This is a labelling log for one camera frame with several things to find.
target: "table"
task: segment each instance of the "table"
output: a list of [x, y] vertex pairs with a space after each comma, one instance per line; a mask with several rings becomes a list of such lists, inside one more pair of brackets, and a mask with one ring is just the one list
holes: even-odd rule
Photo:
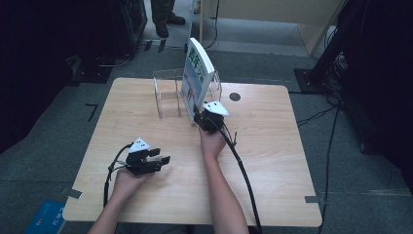
[[[204, 18], [215, 18], [218, 0], [201, 0], [200, 42]], [[312, 55], [347, 0], [224, 0], [219, 1], [218, 17], [297, 23], [309, 55]]]
[[[120, 221], [211, 224], [198, 127], [191, 126], [187, 116], [160, 119], [154, 93], [152, 79], [114, 81], [73, 185], [83, 194], [80, 199], [68, 198], [66, 220], [97, 219], [107, 167], [124, 145], [143, 137], [151, 148], [161, 148], [160, 155], [170, 155], [170, 162], [140, 187]], [[241, 99], [230, 100], [231, 93]], [[233, 136], [238, 132], [236, 149], [262, 225], [319, 226], [319, 205], [305, 201], [305, 196], [316, 194], [286, 87], [224, 83], [221, 102], [231, 114], [225, 118], [228, 129]], [[244, 178], [228, 147], [219, 162], [247, 223], [253, 225]]]

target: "clear plastic stand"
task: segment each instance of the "clear plastic stand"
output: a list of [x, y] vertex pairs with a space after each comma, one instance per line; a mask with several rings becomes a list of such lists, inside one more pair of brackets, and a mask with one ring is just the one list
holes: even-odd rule
[[[183, 68], [180, 68], [153, 72], [155, 97], [160, 119], [188, 116], [181, 93], [183, 70]], [[221, 93], [221, 82], [218, 71], [215, 70], [209, 89], [206, 92], [205, 101], [220, 100]]]

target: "hand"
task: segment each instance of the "hand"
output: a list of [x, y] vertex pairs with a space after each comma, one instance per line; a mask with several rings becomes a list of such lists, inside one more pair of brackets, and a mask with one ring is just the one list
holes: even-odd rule
[[126, 168], [120, 169], [116, 176], [112, 197], [129, 200], [137, 188], [153, 175], [154, 174], [145, 174], [136, 176]]
[[226, 141], [224, 136], [215, 132], [212, 135], [209, 135], [207, 132], [200, 128], [200, 137], [201, 137], [201, 150], [203, 152], [204, 160], [216, 160], [219, 153], [225, 147]]

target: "black cable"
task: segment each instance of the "black cable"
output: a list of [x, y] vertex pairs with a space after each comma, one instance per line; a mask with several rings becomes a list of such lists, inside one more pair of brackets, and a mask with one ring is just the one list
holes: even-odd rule
[[215, 42], [218, 40], [218, 12], [219, 12], [219, 0], [218, 0], [218, 2], [216, 3], [216, 12], [215, 12], [215, 26], [214, 26], [214, 29], [215, 29], [215, 36], [213, 37], [213, 40], [212, 40], [212, 42], [209, 44], [209, 46], [207, 46], [207, 47], [205, 47], [204, 49], [209, 49], [209, 48], [211, 48], [214, 44], [215, 44]]
[[332, 141], [333, 141], [333, 136], [334, 136], [334, 132], [335, 132], [335, 127], [336, 127], [336, 123], [337, 123], [337, 117], [338, 117], [338, 112], [340, 110], [340, 106], [341, 106], [341, 104], [337, 104], [336, 106], [334, 106], [334, 107], [337, 107], [337, 111], [336, 111], [335, 116], [334, 116], [333, 128], [331, 130], [330, 140], [329, 140], [329, 143], [328, 143], [327, 160], [326, 160], [326, 167], [325, 167], [324, 205], [322, 206], [322, 213], [321, 213], [322, 223], [319, 226], [318, 234], [321, 233], [322, 227], [324, 225], [325, 212], [326, 212], [327, 205], [328, 205], [328, 183], [329, 183], [330, 152], [331, 152], [331, 144], [332, 144]]
[[119, 156], [124, 152], [126, 148], [131, 148], [131, 144], [125, 145], [121, 150], [119, 150], [118, 154], [116, 155], [115, 159], [113, 160], [112, 164], [110, 164], [108, 171], [109, 173], [107, 174], [106, 182], [104, 183], [104, 191], [103, 191], [103, 207], [106, 206], [107, 200], [108, 200], [108, 193], [109, 193], [109, 180], [112, 180], [112, 173], [115, 172], [116, 170], [123, 168], [119, 167], [115, 169], [115, 164], [118, 162]]
[[325, 113], [327, 113], [328, 111], [334, 109], [334, 108], [337, 107], [337, 106], [338, 106], [338, 105], [334, 105], [333, 107], [330, 107], [330, 108], [328, 108], [328, 109], [326, 109], [326, 110], [323, 110], [323, 111], [321, 111], [321, 112], [313, 115], [312, 117], [310, 117], [310, 118], [308, 118], [308, 119], [304, 119], [304, 120], [297, 121], [298, 128], [300, 128], [301, 126], [307, 124], [308, 122], [310, 122], [310, 120], [312, 120], [312, 119], [314, 119], [314, 118], [319, 118], [319, 117], [323, 116]]
[[243, 173], [243, 176], [244, 176], [246, 187], [248, 188], [248, 193], [249, 193], [249, 197], [251, 199], [252, 210], [254, 212], [254, 217], [255, 217], [255, 222], [257, 224], [258, 233], [262, 234], [261, 221], [259, 219], [258, 211], [257, 211], [256, 204], [255, 204], [254, 194], [252, 192], [252, 187], [251, 187], [251, 184], [249, 182], [248, 175], [246, 174], [246, 171], [245, 171], [245, 168], [244, 168], [243, 160], [241, 160], [240, 156], [238, 155], [237, 150], [234, 147], [235, 146], [234, 142], [232, 142], [225, 135], [225, 133], [221, 129], [219, 129], [219, 127], [209, 117], [207, 117], [207, 118], [208, 118], [209, 122], [215, 126], [215, 128], [219, 131], [219, 133], [221, 133], [224, 136], [225, 141], [227, 142], [228, 146], [230, 147], [231, 151], [233, 152], [233, 154], [234, 154], [234, 156], [235, 156], [235, 158], [238, 162], [238, 165], [239, 165], [239, 167], [241, 169], [241, 172]]
[[230, 138], [230, 142], [235, 146], [235, 142], [232, 141], [232, 137], [230, 135], [230, 131], [228, 130], [227, 126], [224, 124], [225, 131], [228, 133], [228, 137]]
[[116, 169], [114, 169], [113, 171], [116, 171], [116, 170], [119, 170], [119, 169], [121, 169], [121, 168], [125, 168], [125, 167], [127, 167], [127, 165], [124, 165], [124, 166], [121, 166], [121, 167], [117, 167]]
[[97, 66], [101, 66], [101, 67], [117, 67], [117, 66], [123, 66], [126, 63], [128, 63], [131, 60], [131, 56], [128, 56], [128, 58], [121, 62], [121, 63], [117, 63], [117, 64], [98, 64]]

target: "floor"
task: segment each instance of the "floor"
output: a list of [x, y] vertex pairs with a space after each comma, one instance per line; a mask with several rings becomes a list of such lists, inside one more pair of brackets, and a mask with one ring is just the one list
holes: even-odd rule
[[[151, 1], [144, 0], [148, 22], [142, 35], [141, 44], [147, 41], [159, 41], [152, 22]], [[199, 39], [200, 15], [192, 14], [192, 0], [175, 1], [174, 12], [184, 17], [187, 23], [183, 26], [168, 24], [169, 38], [166, 46], [184, 47], [188, 35]], [[245, 52], [253, 54], [273, 54], [283, 56], [308, 57], [309, 54], [301, 39], [296, 23], [254, 21], [244, 19], [204, 19], [203, 46], [209, 47], [215, 36], [217, 25], [217, 41], [209, 48], [215, 51]], [[330, 35], [334, 26], [327, 32]], [[324, 42], [320, 42], [312, 57], [319, 58], [324, 51]]]

